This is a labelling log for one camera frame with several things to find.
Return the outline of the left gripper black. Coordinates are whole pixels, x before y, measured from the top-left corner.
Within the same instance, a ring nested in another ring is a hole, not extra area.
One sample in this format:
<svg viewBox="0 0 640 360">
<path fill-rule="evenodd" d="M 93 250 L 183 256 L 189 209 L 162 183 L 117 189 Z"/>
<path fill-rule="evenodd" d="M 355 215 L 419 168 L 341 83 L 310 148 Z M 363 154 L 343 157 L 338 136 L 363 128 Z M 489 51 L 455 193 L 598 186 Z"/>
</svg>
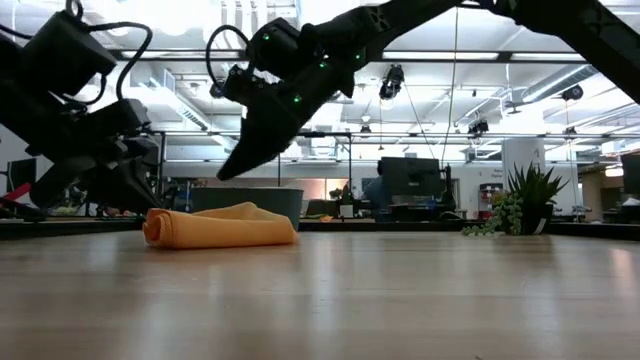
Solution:
<svg viewBox="0 0 640 360">
<path fill-rule="evenodd" d="M 26 143 L 25 152 L 55 162 L 31 186 L 37 207 L 53 206 L 66 190 L 81 184 L 88 200 L 99 205 L 128 211 L 160 208 L 141 159 L 92 170 L 94 159 L 110 163 L 156 151 L 158 146 L 140 135 L 148 123 L 146 109 L 136 99 L 118 100 L 91 113 L 51 97 L 41 101 L 9 94 L 1 99 L 1 124 Z M 66 159 L 75 156 L 94 159 Z"/>
</svg>

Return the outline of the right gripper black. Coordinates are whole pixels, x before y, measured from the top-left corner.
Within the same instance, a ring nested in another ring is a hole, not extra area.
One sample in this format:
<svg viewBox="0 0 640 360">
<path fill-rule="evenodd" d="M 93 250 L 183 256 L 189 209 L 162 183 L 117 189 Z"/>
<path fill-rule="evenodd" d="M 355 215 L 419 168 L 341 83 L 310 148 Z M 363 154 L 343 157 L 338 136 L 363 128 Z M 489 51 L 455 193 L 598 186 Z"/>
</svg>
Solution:
<svg viewBox="0 0 640 360">
<path fill-rule="evenodd" d="M 318 60 L 276 85 L 258 98 L 258 113 L 249 108 L 241 119 L 240 138 L 217 172 L 221 181 L 260 167 L 284 152 L 296 132 L 336 92 L 352 95 L 354 70 L 341 59 Z M 270 128 L 260 117 L 270 117 Z"/>
</svg>

